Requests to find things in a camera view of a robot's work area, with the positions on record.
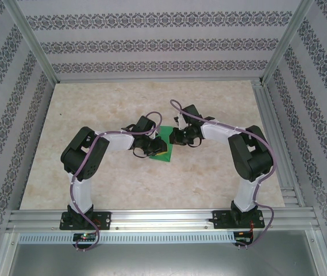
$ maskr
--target aluminum rail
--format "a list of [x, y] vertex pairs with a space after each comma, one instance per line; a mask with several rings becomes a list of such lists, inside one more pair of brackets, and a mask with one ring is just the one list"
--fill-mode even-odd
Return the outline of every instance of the aluminum rail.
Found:
[[[111, 212], [109, 231], [125, 232], [188, 232], [218, 231], [213, 228], [212, 211], [218, 209], [179, 210], [98, 210]], [[319, 223], [312, 207], [274, 208], [275, 218], [270, 231], [317, 230]], [[262, 209], [264, 222], [271, 217]], [[11, 212], [6, 232], [65, 232], [59, 229], [63, 210], [14, 210]]]

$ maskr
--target damask pattern wall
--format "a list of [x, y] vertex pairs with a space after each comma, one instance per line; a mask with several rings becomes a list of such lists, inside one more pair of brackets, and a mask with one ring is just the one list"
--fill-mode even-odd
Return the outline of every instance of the damask pattern wall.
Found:
[[260, 77], [299, 0], [18, 3], [66, 81]]
[[0, 1], [0, 241], [19, 208], [53, 87]]
[[327, 243], [327, 1], [315, 1], [268, 84], [303, 196]]

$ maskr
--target metal bar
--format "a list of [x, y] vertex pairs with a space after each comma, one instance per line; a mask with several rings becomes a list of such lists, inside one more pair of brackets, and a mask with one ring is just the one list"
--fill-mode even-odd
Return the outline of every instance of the metal bar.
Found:
[[305, 206], [295, 171], [288, 155], [286, 142], [283, 139], [279, 123], [276, 121], [276, 113], [271, 103], [268, 89], [267, 87], [260, 86], [259, 83], [253, 83], [252, 85], [264, 130], [279, 159], [278, 177], [280, 185], [282, 185], [281, 190], [294, 188], [299, 206]]
[[299, 205], [299, 202], [297, 201], [297, 198], [296, 197], [286, 197], [284, 199], [284, 204]]
[[264, 100], [264, 88], [260, 85], [260, 82], [252, 83], [255, 100], [257, 102], [261, 120], [263, 122], [266, 137], [274, 149], [276, 156], [278, 157], [277, 176], [280, 187], [292, 187], [292, 177], [287, 170], [287, 160], [282, 155], [282, 146], [280, 137], [276, 131], [276, 122], [272, 118], [269, 104]]
[[44, 53], [41, 44], [38, 42], [36, 35], [33, 33], [32, 28], [22, 13], [17, 1], [4, 0], [3, 4], [9, 11], [25, 41], [28, 43], [29, 48], [32, 50], [34, 56], [41, 65], [52, 87], [55, 87], [55, 85], [59, 83], [57, 75], [53, 70], [46, 54]]
[[[73, 233], [23, 233], [19, 244], [72, 244]], [[182, 244], [182, 243], [233, 243], [231, 231], [175, 232], [175, 233], [126, 233], [106, 232], [99, 238], [99, 244]]]
[[285, 190], [285, 191], [281, 191], [282, 193], [282, 197], [283, 198], [287, 198], [287, 197], [296, 197], [296, 193], [295, 190]]
[[295, 190], [295, 188], [293, 188], [293, 187], [281, 187], [280, 188], [280, 190], [281, 190], [281, 192], [283, 192], [283, 191], [294, 191]]
[[201, 78], [106, 78], [106, 79], [63, 79], [60, 83], [98, 83], [98, 82], [223, 82], [223, 81], [258, 81], [259, 77], [201, 77]]
[[301, 189], [300, 189], [299, 183], [297, 181], [297, 177], [296, 177], [296, 174], [295, 174], [295, 171], [294, 171], [291, 159], [290, 159], [290, 155], [288, 154], [288, 149], [286, 146], [286, 142], [283, 138], [282, 130], [276, 119], [277, 115], [276, 115], [276, 111], [275, 111], [272, 101], [271, 101], [271, 96], [269, 94], [267, 86], [263, 86], [263, 89], [264, 89], [263, 99], [264, 99], [264, 102], [266, 103], [267, 110], [269, 112], [269, 118], [273, 122], [272, 127], [274, 127], [274, 131], [278, 138], [278, 144], [279, 144], [279, 150], [280, 150], [278, 154], [283, 159], [284, 169], [287, 171], [288, 178], [291, 178], [290, 181], [292, 183], [292, 187], [295, 190], [295, 194], [296, 194], [297, 200], [299, 202], [299, 205], [301, 207], [304, 207], [306, 205], [303, 200]]
[[327, 276], [327, 248], [320, 230], [305, 231], [319, 276]]
[[[275, 218], [270, 230], [319, 229], [313, 208], [274, 208]], [[190, 232], [215, 231], [212, 219], [214, 209], [200, 210], [108, 210], [111, 215], [110, 231], [127, 232]], [[271, 212], [262, 209], [265, 223]], [[6, 231], [59, 232], [62, 210], [12, 211]]]
[[11, 265], [19, 241], [19, 233], [5, 233], [0, 248], [0, 276], [10, 274]]
[[279, 40], [276, 50], [274, 50], [274, 53], [268, 62], [266, 69], [264, 70], [264, 74], [262, 76], [262, 84], [267, 84], [272, 78], [274, 70], [276, 69], [288, 45], [291, 43], [292, 38], [296, 34], [297, 29], [299, 28], [303, 18], [305, 17], [313, 2], [313, 0], [301, 0], [290, 20], [290, 23], [284, 31], [282, 38]]

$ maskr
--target aluminum frame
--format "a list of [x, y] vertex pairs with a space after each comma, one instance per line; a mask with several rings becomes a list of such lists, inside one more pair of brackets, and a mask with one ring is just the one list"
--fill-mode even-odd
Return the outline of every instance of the aluminum frame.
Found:
[[47, 55], [42, 49], [41, 44], [38, 42], [36, 35], [30, 27], [28, 20], [25, 18], [16, 0], [4, 0], [3, 4], [13, 18], [16, 26], [19, 28], [29, 48], [32, 50], [34, 56], [42, 67], [52, 87], [59, 83], [55, 70], [53, 70]]
[[266, 86], [263, 86], [260, 83], [260, 81], [253, 81], [251, 84], [259, 108], [260, 118], [263, 122], [265, 135], [275, 151], [276, 156], [278, 156], [278, 168], [276, 172], [279, 185], [281, 186], [281, 189], [285, 187], [293, 187], [299, 206], [304, 207], [305, 202], [288, 154], [286, 142], [283, 139], [282, 131], [276, 120], [277, 116], [269, 96], [269, 91]]
[[[111, 212], [111, 230], [101, 232], [134, 233], [144, 235], [157, 232], [202, 232], [214, 233], [212, 218], [215, 209], [172, 209], [172, 210], [105, 210]], [[319, 275], [327, 275], [327, 249], [318, 220], [312, 207], [274, 208], [275, 219], [269, 231], [306, 232], [310, 250]], [[271, 212], [262, 209], [264, 222], [268, 223]], [[0, 275], [9, 275], [21, 233], [73, 233], [62, 231], [59, 223], [62, 210], [14, 210], [6, 227], [0, 248]]]
[[296, 34], [297, 29], [299, 28], [302, 20], [305, 15], [309, 11], [311, 4], [313, 4], [313, 0], [301, 0], [298, 5], [294, 15], [292, 16], [290, 23], [286, 30], [283, 33], [283, 36], [278, 42], [276, 50], [271, 56], [270, 61], [268, 62], [266, 69], [264, 70], [263, 76], [261, 77], [261, 83], [266, 85], [269, 80], [272, 78], [272, 74], [276, 69], [278, 63], [280, 62], [284, 52], [286, 51], [288, 45], [290, 45], [291, 40]]

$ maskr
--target robotic arm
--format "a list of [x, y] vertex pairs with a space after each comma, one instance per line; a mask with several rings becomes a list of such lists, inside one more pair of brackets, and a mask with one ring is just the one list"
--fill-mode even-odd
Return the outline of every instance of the robotic arm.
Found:
[[154, 121], [141, 116], [137, 124], [123, 128], [120, 132], [106, 133], [97, 140], [87, 162], [75, 178], [74, 175], [87, 155], [84, 149], [90, 148], [94, 139], [101, 133], [94, 132], [86, 126], [81, 128], [61, 155], [61, 162], [72, 184], [74, 200], [70, 201], [67, 207], [68, 212], [63, 214], [60, 228], [86, 229], [90, 227], [88, 221], [80, 215], [80, 211], [90, 220], [95, 217], [91, 200], [91, 177], [97, 171], [106, 152], [133, 150], [134, 153], [136, 148], [140, 148], [144, 156], [137, 156], [135, 153], [134, 155], [141, 158], [167, 152], [167, 144], [161, 137], [155, 137], [155, 131], [147, 135], [139, 134], [149, 132], [155, 126]]
[[[202, 118], [194, 105], [182, 110]], [[246, 228], [253, 220], [255, 221], [254, 216], [261, 216], [253, 199], [259, 179], [262, 178], [262, 175], [268, 174], [273, 166], [271, 154], [257, 139], [240, 131], [217, 125], [218, 121], [213, 117], [207, 117], [205, 120], [214, 122], [214, 124], [197, 120], [185, 114], [178, 114], [175, 117], [178, 128], [173, 129], [170, 143], [196, 147], [193, 146], [195, 139], [199, 139], [199, 145], [203, 139], [209, 139], [230, 146], [234, 166], [241, 177], [240, 186], [231, 203], [230, 216], [225, 217], [226, 214], [223, 213], [223, 216], [215, 217], [213, 222], [215, 228], [219, 225], [218, 228], [239, 228], [241, 226]], [[253, 125], [245, 130], [265, 141], [258, 126]]]

